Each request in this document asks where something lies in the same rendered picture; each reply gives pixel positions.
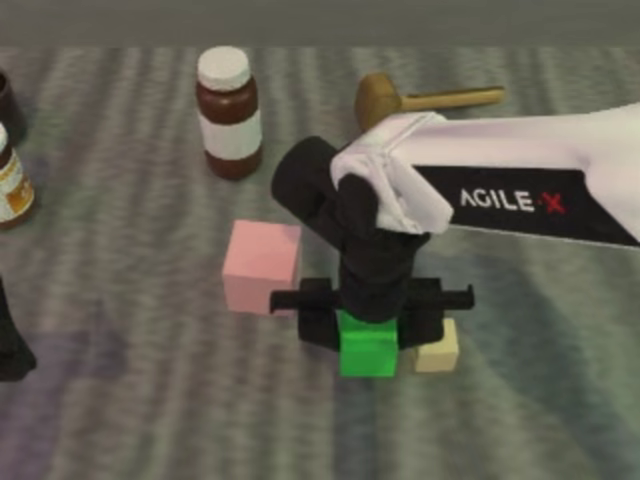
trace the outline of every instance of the white lid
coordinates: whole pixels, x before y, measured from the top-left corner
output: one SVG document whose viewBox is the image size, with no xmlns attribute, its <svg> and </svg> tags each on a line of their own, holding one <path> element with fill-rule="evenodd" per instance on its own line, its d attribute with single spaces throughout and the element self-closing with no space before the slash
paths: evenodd
<svg viewBox="0 0 640 480">
<path fill-rule="evenodd" d="M 0 152 L 5 149 L 7 143 L 9 143 L 9 134 L 7 133 L 7 129 L 4 128 L 4 125 L 0 122 Z"/>
<path fill-rule="evenodd" d="M 247 54 L 236 47 L 215 47 L 198 60 L 198 81 L 214 91 L 237 90 L 251 78 Z"/>
</svg>

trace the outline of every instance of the wooden handle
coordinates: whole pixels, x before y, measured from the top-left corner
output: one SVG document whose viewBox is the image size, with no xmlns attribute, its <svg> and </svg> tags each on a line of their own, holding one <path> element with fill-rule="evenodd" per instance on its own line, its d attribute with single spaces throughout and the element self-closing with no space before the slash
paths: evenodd
<svg viewBox="0 0 640 480">
<path fill-rule="evenodd" d="M 401 111 L 437 110 L 499 103 L 504 99 L 504 87 L 471 88 L 424 95 L 400 97 Z"/>
</svg>

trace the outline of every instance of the pill bottle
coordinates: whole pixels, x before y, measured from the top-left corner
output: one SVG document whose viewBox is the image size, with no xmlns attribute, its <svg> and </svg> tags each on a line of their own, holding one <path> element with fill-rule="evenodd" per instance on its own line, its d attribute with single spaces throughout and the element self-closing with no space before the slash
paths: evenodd
<svg viewBox="0 0 640 480">
<path fill-rule="evenodd" d="M 258 88 L 247 55 L 215 47 L 198 59 L 196 99 L 205 157 L 226 180 L 251 175 L 262 162 Z"/>
<path fill-rule="evenodd" d="M 35 194 L 20 158 L 0 123 L 0 229 L 18 225 L 35 203 Z"/>
</svg>

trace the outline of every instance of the hammer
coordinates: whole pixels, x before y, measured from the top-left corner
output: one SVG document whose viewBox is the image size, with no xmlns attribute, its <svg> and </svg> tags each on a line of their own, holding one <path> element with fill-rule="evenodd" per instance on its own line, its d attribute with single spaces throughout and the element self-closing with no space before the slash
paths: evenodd
<svg viewBox="0 0 640 480">
<path fill-rule="evenodd" d="M 394 113 L 488 105 L 503 98 L 504 87 L 499 86 L 400 96 L 389 76 L 378 72 L 360 80 L 355 114 L 360 130 L 365 132 Z"/>
</svg>

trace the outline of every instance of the bottle label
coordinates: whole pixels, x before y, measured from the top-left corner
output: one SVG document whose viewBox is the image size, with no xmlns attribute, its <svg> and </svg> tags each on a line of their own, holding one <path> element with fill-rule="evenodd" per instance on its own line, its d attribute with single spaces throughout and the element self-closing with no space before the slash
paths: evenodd
<svg viewBox="0 0 640 480">
<path fill-rule="evenodd" d="M 223 160 L 241 160 L 260 148 L 262 143 L 260 110 L 256 110 L 251 118 L 234 125 L 217 125 L 211 123 L 202 114 L 199 114 L 199 117 L 204 148 L 213 157 Z"/>
<path fill-rule="evenodd" d="M 9 163 L 0 170 L 0 223 L 22 215 L 31 206 L 34 197 L 31 182 L 14 151 Z"/>
</svg>

